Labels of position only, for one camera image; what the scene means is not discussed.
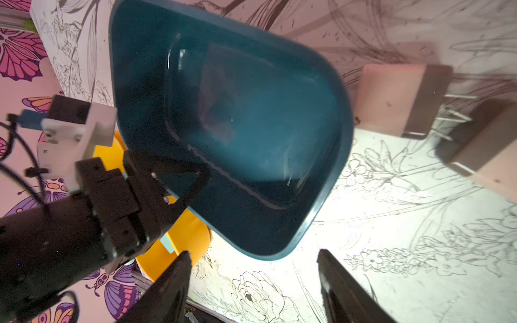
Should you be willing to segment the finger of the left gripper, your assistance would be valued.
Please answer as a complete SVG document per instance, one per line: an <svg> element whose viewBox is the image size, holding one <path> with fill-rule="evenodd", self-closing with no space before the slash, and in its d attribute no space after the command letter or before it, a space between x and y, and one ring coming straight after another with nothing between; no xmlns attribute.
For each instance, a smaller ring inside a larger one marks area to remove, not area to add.
<svg viewBox="0 0 517 323"><path fill-rule="evenodd" d="M176 223L211 178L203 163L171 159L153 159L151 173L151 206L156 217L152 236L159 238Z"/></svg>

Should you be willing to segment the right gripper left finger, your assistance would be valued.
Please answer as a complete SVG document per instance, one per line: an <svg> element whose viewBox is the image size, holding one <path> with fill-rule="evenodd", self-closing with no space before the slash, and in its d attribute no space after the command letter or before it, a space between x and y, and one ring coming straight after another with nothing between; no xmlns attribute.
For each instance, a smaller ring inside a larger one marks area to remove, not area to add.
<svg viewBox="0 0 517 323"><path fill-rule="evenodd" d="M190 253L180 253L156 282L145 278L139 270L131 272L139 300L118 322L188 322L185 306L192 270Z"/></svg>

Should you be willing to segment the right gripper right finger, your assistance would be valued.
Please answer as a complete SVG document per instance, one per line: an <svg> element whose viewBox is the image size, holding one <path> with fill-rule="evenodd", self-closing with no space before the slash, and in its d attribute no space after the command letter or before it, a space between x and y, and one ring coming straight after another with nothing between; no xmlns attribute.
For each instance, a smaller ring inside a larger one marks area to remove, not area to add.
<svg viewBox="0 0 517 323"><path fill-rule="evenodd" d="M319 251L317 262L329 322L395 323L328 250Z"/></svg>

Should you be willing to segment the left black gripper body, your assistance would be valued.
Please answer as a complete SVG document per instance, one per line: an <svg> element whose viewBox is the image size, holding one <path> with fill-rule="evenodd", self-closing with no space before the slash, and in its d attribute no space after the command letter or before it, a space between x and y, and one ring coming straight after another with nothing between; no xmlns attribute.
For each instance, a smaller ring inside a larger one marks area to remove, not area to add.
<svg viewBox="0 0 517 323"><path fill-rule="evenodd" d="M162 156L127 151L124 175L107 170L99 157L78 161L75 175L75 258L113 262L145 252L172 227L172 206L156 178L171 173L172 161Z"/></svg>

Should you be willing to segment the teal plug five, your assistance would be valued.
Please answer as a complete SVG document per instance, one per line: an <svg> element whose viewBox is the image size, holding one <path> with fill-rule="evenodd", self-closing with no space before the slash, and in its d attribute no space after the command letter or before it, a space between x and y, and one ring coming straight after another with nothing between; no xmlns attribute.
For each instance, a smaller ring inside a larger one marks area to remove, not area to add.
<svg viewBox="0 0 517 323"><path fill-rule="evenodd" d="M174 245L168 234L164 234L160 238L160 242L165 247L165 249L168 251L169 254L175 253Z"/></svg>

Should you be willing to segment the yellow storage tray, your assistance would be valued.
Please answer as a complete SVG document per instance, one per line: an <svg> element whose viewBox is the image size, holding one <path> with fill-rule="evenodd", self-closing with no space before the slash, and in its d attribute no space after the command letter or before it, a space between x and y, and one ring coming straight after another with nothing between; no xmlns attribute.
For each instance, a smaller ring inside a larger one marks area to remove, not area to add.
<svg viewBox="0 0 517 323"><path fill-rule="evenodd" d="M120 132L116 131L112 146L96 146L94 157L100 157L107 170L119 169L125 173L123 153L126 149ZM174 254L169 254L161 242L157 241L146 253L136 258L144 277L153 282L183 251L190 253L192 266L196 266L208 251L211 242L209 228L190 209L183 212L167 234L174 245Z"/></svg>

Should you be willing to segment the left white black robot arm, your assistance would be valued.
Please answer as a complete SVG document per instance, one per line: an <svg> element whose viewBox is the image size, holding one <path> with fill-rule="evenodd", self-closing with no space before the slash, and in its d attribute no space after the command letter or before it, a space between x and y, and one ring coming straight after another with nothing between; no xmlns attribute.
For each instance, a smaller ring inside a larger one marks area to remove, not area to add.
<svg viewBox="0 0 517 323"><path fill-rule="evenodd" d="M26 322L94 271L147 252L211 177L205 164L132 151L123 165L78 161L79 192L1 219L2 322Z"/></svg>

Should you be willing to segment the dark teal storage tray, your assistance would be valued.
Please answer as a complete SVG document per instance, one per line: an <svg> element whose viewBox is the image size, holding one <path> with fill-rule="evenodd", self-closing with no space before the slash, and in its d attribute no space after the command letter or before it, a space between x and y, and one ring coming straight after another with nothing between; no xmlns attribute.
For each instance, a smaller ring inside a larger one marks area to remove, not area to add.
<svg viewBox="0 0 517 323"><path fill-rule="evenodd" d="M351 151L351 104L334 68L300 44L174 1L117 1L109 43L125 145L205 164L196 214L249 257L291 253Z"/></svg>

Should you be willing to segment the pink plug two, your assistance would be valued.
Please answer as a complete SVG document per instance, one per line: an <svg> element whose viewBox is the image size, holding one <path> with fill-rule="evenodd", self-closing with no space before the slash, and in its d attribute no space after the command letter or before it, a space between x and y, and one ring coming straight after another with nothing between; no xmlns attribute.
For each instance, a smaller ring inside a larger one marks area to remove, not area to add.
<svg viewBox="0 0 517 323"><path fill-rule="evenodd" d="M451 170L516 202L516 102L488 99L436 147Z"/></svg>

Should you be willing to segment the pink plug one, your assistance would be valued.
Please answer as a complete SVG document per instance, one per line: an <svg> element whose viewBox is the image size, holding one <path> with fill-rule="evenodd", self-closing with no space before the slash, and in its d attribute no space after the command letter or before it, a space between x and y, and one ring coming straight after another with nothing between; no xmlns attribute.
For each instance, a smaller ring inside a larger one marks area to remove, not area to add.
<svg viewBox="0 0 517 323"><path fill-rule="evenodd" d="M364 66L353 107L357 128L424 140L432 130L452 76L449 65Z"/></svg>

